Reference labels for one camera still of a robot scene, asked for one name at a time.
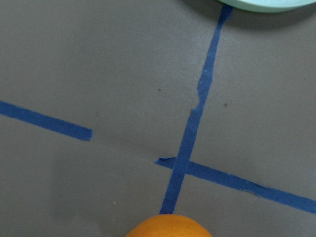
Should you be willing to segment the orange fruit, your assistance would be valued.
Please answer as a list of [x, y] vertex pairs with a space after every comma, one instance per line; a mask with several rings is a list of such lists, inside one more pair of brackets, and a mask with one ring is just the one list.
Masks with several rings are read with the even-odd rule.
[[159, 214], [150, 217], [126, 234], [127, 237], [212, 237], [212, 234], [195, 220], [176, 214]]

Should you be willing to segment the light green plate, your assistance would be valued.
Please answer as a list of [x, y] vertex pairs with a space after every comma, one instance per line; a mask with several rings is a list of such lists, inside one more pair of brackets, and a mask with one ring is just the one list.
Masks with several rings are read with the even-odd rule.
[[259, 13], [279, 13], [314, 4], [316, 0], [219, 0], [231, 7]]

